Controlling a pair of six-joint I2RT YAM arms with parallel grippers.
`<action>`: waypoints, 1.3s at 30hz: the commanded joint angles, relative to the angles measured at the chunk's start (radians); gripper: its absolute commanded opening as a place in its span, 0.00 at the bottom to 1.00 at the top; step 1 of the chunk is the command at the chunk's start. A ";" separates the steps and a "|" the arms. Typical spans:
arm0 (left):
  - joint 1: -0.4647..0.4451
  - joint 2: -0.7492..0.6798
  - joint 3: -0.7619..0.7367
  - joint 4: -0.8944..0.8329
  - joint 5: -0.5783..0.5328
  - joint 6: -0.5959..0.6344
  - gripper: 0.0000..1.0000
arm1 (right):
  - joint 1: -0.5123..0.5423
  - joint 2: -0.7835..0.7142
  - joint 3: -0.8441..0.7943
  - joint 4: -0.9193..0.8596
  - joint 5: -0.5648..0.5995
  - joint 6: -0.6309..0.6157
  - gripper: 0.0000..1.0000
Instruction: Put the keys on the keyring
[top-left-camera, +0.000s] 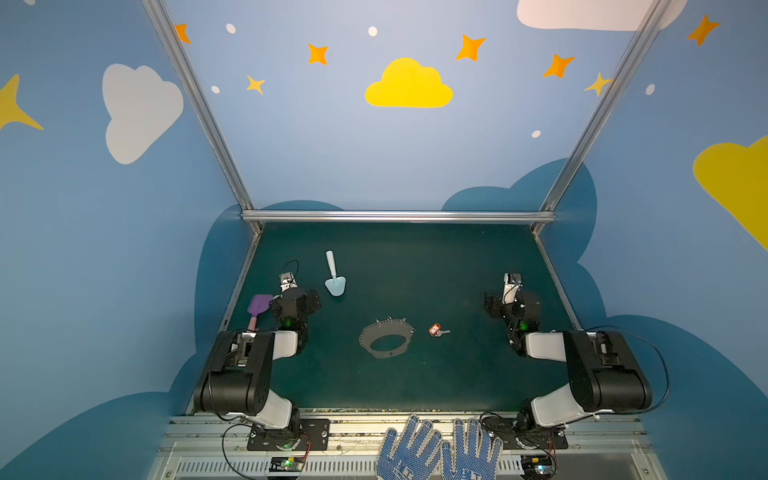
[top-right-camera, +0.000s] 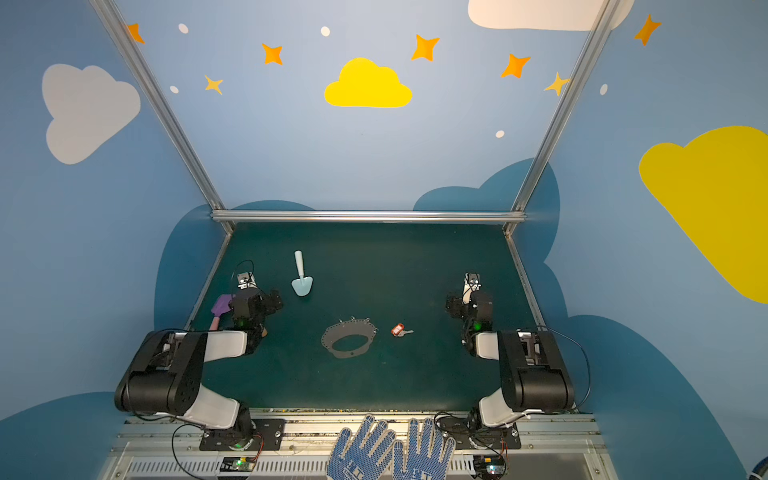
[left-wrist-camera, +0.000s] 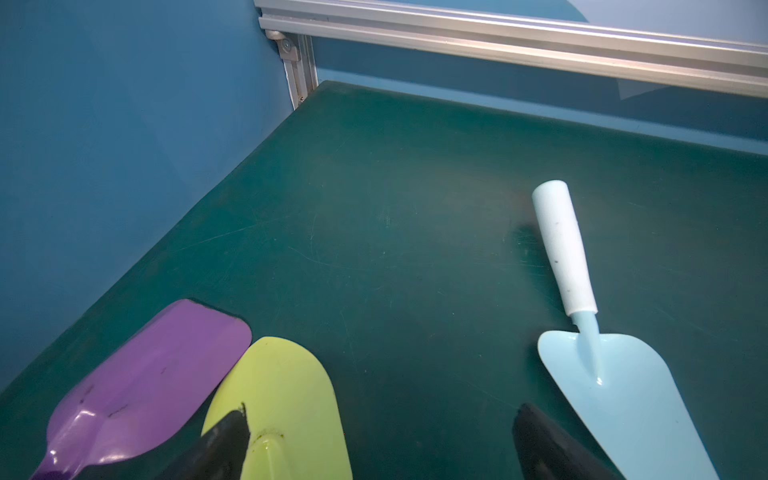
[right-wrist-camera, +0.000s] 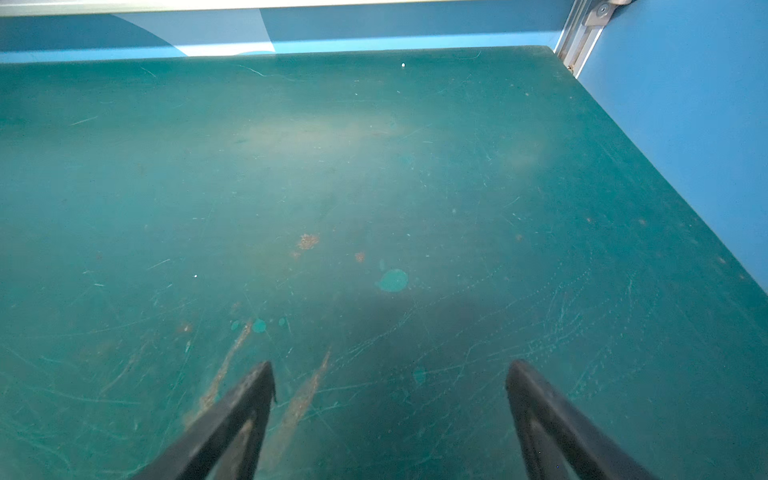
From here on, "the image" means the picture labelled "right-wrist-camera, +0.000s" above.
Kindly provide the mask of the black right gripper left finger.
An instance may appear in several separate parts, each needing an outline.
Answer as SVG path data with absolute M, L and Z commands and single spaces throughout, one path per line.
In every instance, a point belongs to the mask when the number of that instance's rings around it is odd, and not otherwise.
M 261 362 L 133 477 L 252 479 L 275 399 L 272 364 Z

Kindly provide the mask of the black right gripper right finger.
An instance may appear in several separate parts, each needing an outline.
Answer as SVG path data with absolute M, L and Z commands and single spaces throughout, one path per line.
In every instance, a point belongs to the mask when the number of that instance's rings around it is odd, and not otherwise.
M 654 479 L 528 362 L 510 364 L 505 388 L 530 479 Z

